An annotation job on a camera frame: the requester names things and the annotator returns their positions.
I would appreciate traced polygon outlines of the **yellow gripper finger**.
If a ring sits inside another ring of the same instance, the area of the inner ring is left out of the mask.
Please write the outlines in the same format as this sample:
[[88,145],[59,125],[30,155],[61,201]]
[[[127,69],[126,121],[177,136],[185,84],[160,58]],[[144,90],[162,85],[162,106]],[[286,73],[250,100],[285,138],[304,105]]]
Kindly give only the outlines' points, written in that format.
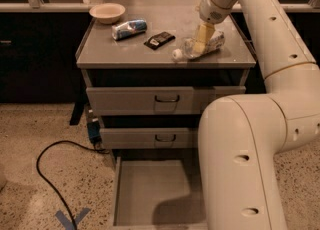
[[196,33],[195,33],[195,42],[193,45],[193,52],[197,54],[201,54],[208,41],[211,39],[215,32],[215,26],[210,23],[201,23],[198,25]]

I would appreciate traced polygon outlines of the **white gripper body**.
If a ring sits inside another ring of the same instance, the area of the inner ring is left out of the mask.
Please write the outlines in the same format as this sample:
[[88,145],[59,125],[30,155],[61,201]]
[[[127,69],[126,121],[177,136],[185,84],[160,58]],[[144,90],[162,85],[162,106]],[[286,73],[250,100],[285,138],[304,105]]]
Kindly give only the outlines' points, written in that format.
[[230,14],[234,0],[201,0],[200,18],[211,24],[219,24]]

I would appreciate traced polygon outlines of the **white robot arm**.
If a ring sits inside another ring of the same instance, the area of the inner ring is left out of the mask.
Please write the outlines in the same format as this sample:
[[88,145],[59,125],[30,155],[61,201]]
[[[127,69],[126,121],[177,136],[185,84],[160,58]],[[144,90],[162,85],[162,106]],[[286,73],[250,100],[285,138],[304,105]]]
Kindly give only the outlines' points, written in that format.
[[287,230],[276,154],[316,139],[320,69],[278,0],[202,0],[201,18],[222,22],[239,3],[263,94],[222,97],[203,112],[198,153],[209,230]]

